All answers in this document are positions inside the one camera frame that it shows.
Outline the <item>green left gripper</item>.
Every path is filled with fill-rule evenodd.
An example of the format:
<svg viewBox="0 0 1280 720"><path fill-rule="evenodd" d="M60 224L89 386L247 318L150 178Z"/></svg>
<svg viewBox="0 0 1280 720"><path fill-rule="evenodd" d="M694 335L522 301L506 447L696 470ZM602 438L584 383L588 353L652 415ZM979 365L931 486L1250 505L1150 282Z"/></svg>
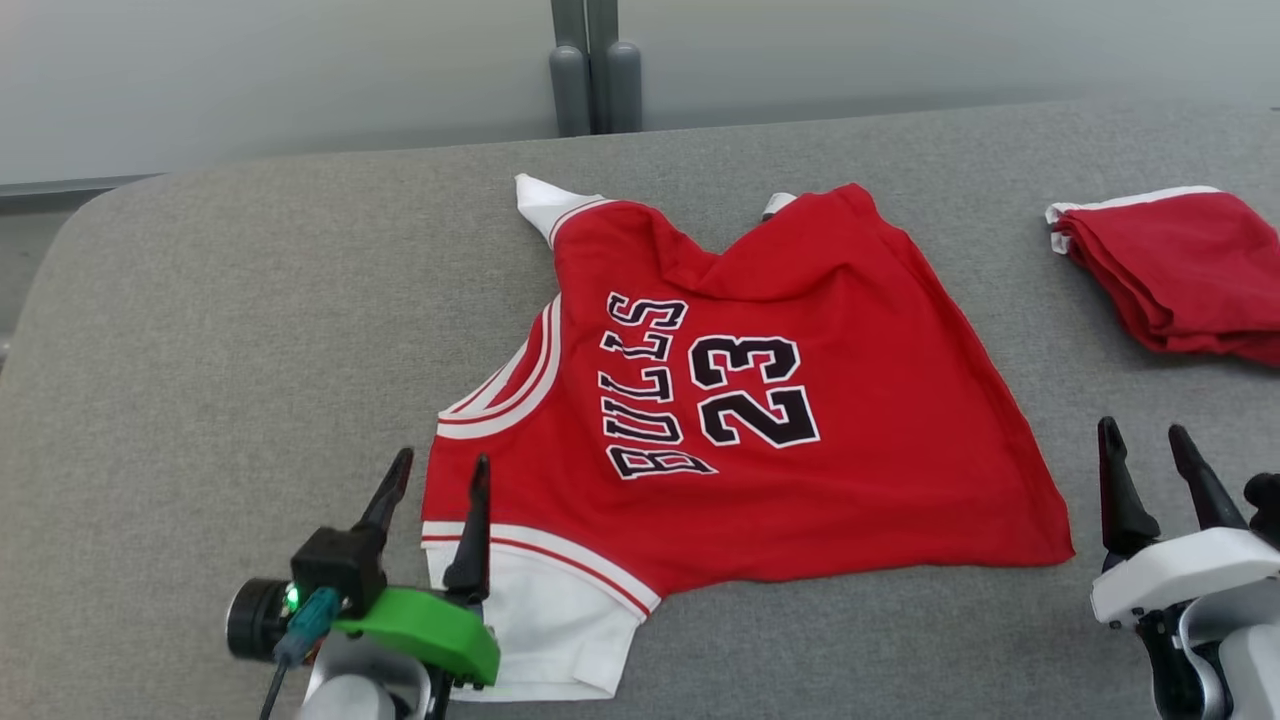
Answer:
<svg viewBox="0 0 1280 720"><path fill-rule="evenodd" d="M356 536L385 546L397 507L404 497L415 451L401 448L351 527ZM312 664L321 650L340 639L371 641L379 650L402 653L442 670L466 685L497 683L500 651L474 611L454 603L483 603L490 594L490 460L479 455L468 488L468 512L454 559L445 569L447 600L408 587L388 587L358 612L338 589L303 591L296 582L251 579L227 612L227 648L236 659L288 669Z"/></svg>

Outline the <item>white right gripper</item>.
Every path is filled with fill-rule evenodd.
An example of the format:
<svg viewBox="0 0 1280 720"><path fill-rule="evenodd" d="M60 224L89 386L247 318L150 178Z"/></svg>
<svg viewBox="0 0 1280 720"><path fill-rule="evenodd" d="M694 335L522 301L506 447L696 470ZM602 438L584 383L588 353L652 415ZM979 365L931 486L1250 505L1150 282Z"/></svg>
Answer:
<svg viewBox="0 0 1280 720"><path fill-rule="evenodd" d="M1161 528L1133 483L1117 423L1112 416L1097 423L1101 538L1105 561L1120 562L1091 589L1094 618L1105 625L1133 626L1146 611L1277 575L1279 551L1248 530L1187 428L1170 425L1167 439L1202 530L1160 542Z"/></svg>

